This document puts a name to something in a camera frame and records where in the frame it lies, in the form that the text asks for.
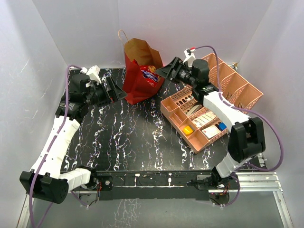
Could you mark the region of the red cookie snack bag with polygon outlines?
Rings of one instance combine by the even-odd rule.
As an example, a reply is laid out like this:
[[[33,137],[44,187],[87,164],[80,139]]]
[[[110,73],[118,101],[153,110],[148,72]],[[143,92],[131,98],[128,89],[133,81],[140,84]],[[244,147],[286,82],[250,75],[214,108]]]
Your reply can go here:
[[[159,82],[159,76],[155,73],[156,67],[152,65],[141,65],[140,70],[143,78],[152,86],[156,87]]]

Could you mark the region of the red paper bag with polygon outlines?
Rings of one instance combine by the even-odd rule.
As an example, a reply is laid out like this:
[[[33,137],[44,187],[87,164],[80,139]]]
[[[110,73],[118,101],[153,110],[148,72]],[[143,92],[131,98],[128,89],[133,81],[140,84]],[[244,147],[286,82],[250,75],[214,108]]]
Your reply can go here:
[[[123,42],[126,75],[123,90],[127,93],[126,101],[132,105],[144,101],[157,94],[164,79],[159,76],[156,87],[152,87],[143,78],[141,65],[152,65],[156,69],[163,67],[159,51],[150,47],[145,41],[137,38],[127,39]]]

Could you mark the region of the pink plastic file organizer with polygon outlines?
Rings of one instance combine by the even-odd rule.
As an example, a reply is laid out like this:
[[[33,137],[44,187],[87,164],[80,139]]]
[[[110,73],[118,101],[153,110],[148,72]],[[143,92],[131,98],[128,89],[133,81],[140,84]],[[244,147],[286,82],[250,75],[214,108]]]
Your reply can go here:
[[[187,145],[199,153],[226,133],[237,151],[262,144],[261,123],[247,115],[263,93],[215,54],[191,65],[174,58],[156,74],[185,87],[161,102],[161,112]]]

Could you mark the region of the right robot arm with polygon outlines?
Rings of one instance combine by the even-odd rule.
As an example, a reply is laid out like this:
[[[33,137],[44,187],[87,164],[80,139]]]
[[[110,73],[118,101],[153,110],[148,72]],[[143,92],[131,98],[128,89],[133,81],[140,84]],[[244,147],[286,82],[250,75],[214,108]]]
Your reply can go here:
[[[222,93],[209,82],[209,65],[206,60],[196,59],[189,67],[179,57],[155,71],[159,76],[178,84],[192,87],[192,96],[205,108],[212,111],[225,124],[230,133],[228,153],[212,169],[211,175],[199,184],[223,188],[232,174],[247,161],[266,149],[263,122],[259,117],[251,118],[237,110]]]

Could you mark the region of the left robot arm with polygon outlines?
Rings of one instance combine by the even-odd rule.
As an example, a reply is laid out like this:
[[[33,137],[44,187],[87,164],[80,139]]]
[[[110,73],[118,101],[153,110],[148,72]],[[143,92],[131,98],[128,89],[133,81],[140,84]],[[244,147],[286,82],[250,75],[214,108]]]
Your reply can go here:
[[[98,184],[93,168],[80,166],[73,171],[60,172],[63,159],[74,134],[79,129],[90,106],[103,107],[126,97],[112,79],[106,78],[106,88],[100,79],[85,74],[70,76],[68,94],[63,95],[55,113],[53,129],[39,158],[29,171],[23,171],[20,182],[34,198],[60,204],[68,192],[80,186],[92,190]]]

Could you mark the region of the white label card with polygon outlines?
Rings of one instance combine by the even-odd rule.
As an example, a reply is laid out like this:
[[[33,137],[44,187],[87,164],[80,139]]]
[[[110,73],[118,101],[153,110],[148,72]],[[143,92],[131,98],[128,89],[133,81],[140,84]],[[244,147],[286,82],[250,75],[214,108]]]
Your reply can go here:
[[[212,112],[206,112],[205,114],[202,114],[198,116],[197,118],[193,119],[192,122],[195,124],[197,128],[201,128],[216,118],[216,115]]]

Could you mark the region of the yellow cube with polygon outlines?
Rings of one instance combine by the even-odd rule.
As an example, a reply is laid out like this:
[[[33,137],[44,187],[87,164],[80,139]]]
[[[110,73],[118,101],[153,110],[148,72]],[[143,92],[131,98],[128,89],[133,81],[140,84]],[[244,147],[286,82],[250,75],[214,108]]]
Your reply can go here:
[[[186,136],[189,136],[189,135],[191,135],[193,132],[194,132],[194,130],[193,130],[193,128],[191,127],[191,126],[186,126],[185,128],[183,128],[183,133],[186,135]]]

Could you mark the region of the white card pack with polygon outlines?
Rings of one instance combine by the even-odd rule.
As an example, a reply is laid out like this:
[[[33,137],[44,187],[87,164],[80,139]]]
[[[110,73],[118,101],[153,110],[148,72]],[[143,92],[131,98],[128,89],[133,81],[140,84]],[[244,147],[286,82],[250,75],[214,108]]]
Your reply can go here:
[[[217,126],[211,125],[205,129],[202,129],[202,133],[210,140],[211,138],[221,133],[221,130]]]

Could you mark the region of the blue cube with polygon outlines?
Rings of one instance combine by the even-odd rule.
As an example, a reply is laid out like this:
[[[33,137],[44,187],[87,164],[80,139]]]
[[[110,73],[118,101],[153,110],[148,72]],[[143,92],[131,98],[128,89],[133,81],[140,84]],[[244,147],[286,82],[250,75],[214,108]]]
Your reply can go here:
[[[225,130],[225,129],[227,128],[227,126],[226,126],[223,122],[220,122],[220,123],[218,124],[218,128],[219,128],[221,131],[223,131],[223,130]]]

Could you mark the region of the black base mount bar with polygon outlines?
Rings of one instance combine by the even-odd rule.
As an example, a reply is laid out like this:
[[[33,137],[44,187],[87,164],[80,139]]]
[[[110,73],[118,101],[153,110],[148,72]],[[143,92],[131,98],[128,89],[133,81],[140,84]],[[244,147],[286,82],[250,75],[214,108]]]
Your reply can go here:
[[[224,191],[204,179],[211,179],[210,171],[97,171],[94,186],[76,190],[96,193],[100,200],[209,200],[211,193]]]

